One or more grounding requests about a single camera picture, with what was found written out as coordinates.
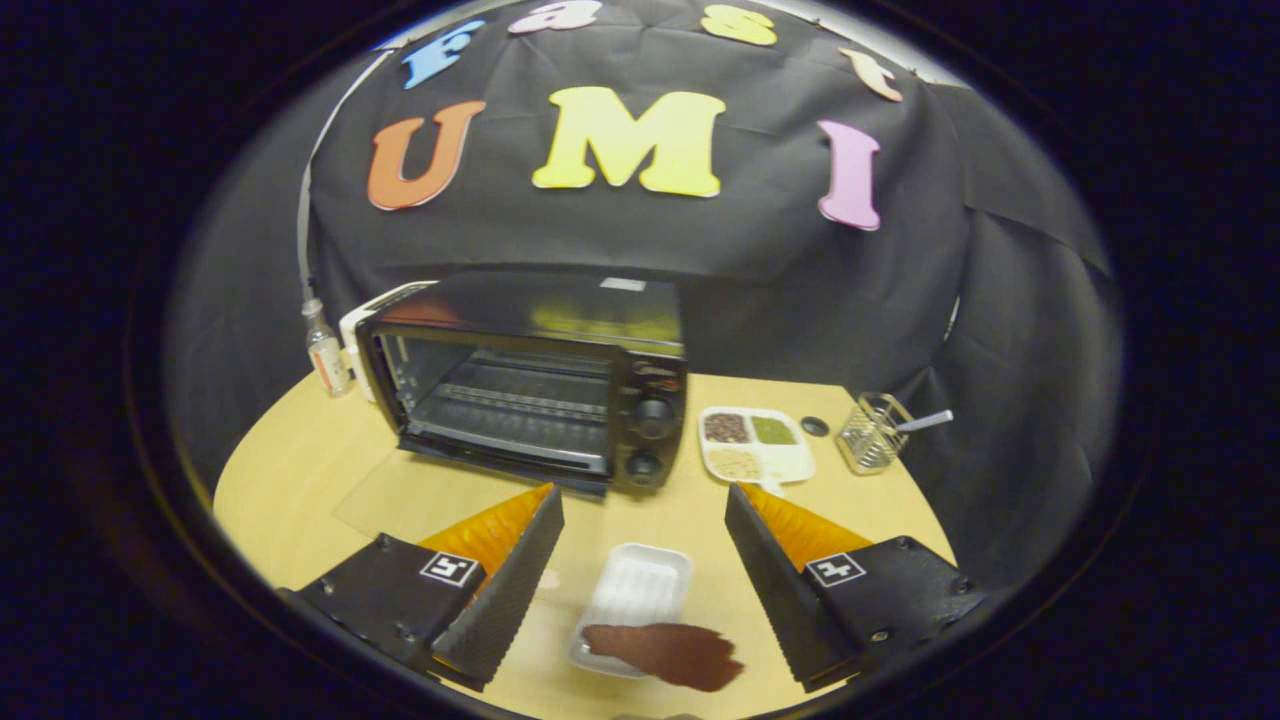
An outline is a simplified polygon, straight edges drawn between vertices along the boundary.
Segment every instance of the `wooden table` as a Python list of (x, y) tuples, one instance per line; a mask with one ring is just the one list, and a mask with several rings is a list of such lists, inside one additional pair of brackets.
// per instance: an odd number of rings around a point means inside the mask
[[(833, 429), (854, 401), (837, 386), (690, 375), (685, 437), (671, 477), (655, 496), (609, 493), (603, 501), (566, 495), (564, 529), (524, 625), (484, 693), (445, 683), (499, 707), (553, 719), (744, 717), (812, 698), (791, 679), (733, 542), (724, 529), (727, 484), (699, 454), (703, 407), (769, 407)], [(951, 546), (901, 462), (883, 474), (849, 471), (832, 436), (805, 438), (817, 474), (783, 486), (786, 498), (873, 542), (909, 534), (951, 562)], [(372, 533), (421, 538), (529, 489), (520, 479), (475, 471), (394, 450), (396, 437), (358, 389), (329, 398), (307, 377), (239, 443), (223, 470), (214, 512), (233, 543), (273, 587), (298, 589), (360, 547)], [(653, 678), (628, 680), (579, 669), (570, 635), (611, 548), (640, 542), (694, 561), (684, 621), (721, 632), (746, 670), (718, 693)]]

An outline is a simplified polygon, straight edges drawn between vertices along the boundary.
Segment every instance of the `orange letter u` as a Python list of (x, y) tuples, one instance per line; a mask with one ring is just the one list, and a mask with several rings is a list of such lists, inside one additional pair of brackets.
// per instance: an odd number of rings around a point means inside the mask
[(471, 118), (481, 110), (484, 102), (472, 100), (451, 105), (435, 114), (435, 124), (440, 126), (435, 138), (435, 155), (431, 156), (431, 165), (417, 179), (404, 179), (404, 152), (410, 138), (426, 120), (408, 118), (379, 131), (374, 136), (374, 161), (369, 167), (369, 201), (383, 210), (401, 210), (422, 205), (443, 192), (458, 172)]

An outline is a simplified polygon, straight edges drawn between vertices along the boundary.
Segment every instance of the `yellow letter m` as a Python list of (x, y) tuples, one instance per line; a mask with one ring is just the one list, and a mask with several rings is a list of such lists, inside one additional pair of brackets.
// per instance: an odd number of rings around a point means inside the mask
[(724, 102), (698, 92), (668, 92), (640, 119), (631, 117), (608, 87), (570, 87), (552, 94), (561, 109), (547, 165), (534, 170), (538, 187), (586, 187), (595, 170), (586, 167), (591, 146), (604, 179), (617, 187), (653, 150), (640, 184), (654, 192), (696, 197), (719, 193), (712, 174), (712, 127)]

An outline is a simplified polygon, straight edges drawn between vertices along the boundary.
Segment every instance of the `foam letter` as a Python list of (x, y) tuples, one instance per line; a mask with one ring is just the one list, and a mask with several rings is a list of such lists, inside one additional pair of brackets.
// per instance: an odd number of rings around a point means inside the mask
[(879, 67), (876, 58), (872, 58), (865, 53), (859, 53), (858, 50), (849, 50), (847, 47), (841, 47), (840, 54), (852, 60), (854, 73), (858, 74), (858, 79), (863, 81), (867, 87), (876, 92), (876, 95), (879, 95), (886, 100), (892, 100), (893, 102), (902, 101), (902, 94), (893, 90), (887, 82), (884, 82), (884, 78), (893, 79), (893, 73)]
[(401, 61), (402, 65), (408, 65), (408, 81), (404, 83), (404, 90), (408, 90), (425, 79), (430, 79), (431, 76), (439, 73), (444, 68), (448, 68), (453, 63), (457, 63), (458, 56), (452, 55), (451, 53), (461, 53), (463, 47), (470, 45), (471, 33), (479, 29), (483, 24), (484, 20), (471, 20), (457, 29), (442, 35), (430, 44), (419, 47), (412, 55), (404, 58)]
[(573, 29), (589, 26), (595, 22), (595, 12), (600, 4), (595, 0), (568, 0), (568, 3), (556, 3), (543, 5), (530, 10), (527, 18), (520, 18), (507, 28), (517, 35), (522, 32), (538, 32), (540, 29)]
[(872, 155), (879, 151), (876, 138), (832, 120), (818, 120), (831, 138), (831, 191), (818, 201), (828, 220), (864, 231), (879, 227), (872, 208)]
[(586, 187), (595, 179), (586, 147), (612, 186), (631, 179), (653, 150), (653, 164), (640, 184), (654, 192), (714, 197), (719, 179), (712, 174), (712, 128), (724, 102), (698, 92), (668, 92), (640, 119), (631, 117), (608, 87), (570, 87), (552, 94), (559, 105), (556, 137), (547, 165), (534, 170), (538, 187)]
[(741, 40), (751, 45), (773, 45), (778, 36), (769, 29), (773, 20), (760, 13), (744, 10), (732, 5), (708, 5), (703, 28), (721, 37)]
[(422, 127), (422, 118), (410, 118), (387, 126), (374, 136), (374, 161), (369, 167), (369, 201), (383, 210), (401, 210), (428, 202), (444, 191), (458, 172), (462, 143), (467, 138), (471, 118), (484, 110), (484, 102), (472, 100), (451, 105), (435, 114), (440, 132), (435, 138), (435, 155), (421, 177), (404, 179), (404, 152), (408, 141)]

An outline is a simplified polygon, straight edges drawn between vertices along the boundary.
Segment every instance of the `white foam tray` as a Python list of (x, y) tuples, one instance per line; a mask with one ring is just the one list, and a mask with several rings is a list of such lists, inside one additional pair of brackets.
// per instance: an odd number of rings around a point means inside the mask
[(570, 662), (618, 678), (646, 676), (617, 657), (591, 655), (582, 628), (678, 623), (692, 577), (694, 561), (682, 552), (634, 542), (614, 547), (591, 592), (591, 605), (573, 628)]
[[(730, 415), (742, 415), (746, 424), (749, 442), (712, 442), (707, 439), (707, 416), (726, 413)], [(755, 437), (755, 427), (751, 424), (751, 415), (758, 418), (772, 418), (780, 420), (796, 438), (796, 445), (765, 445)], [(782, 497), (781, 483), (797, 483), (808, 480), (817, 471), (813, 461), (813, 452), (805, 441), (804, 430), (795, 420), (787, 418), (777, 410), (764, 410), (760, 407), (708, 407), (698, 416), (698, 439), (703, 448), (703, 465), (712, 475), (730, 483), (758, 484), (772, 495)], [(716, 471), (710, 462), (713, 450), (741, 450), (755, 456), (755, 462), (760, 466), (759, 479), (730, 478)]]

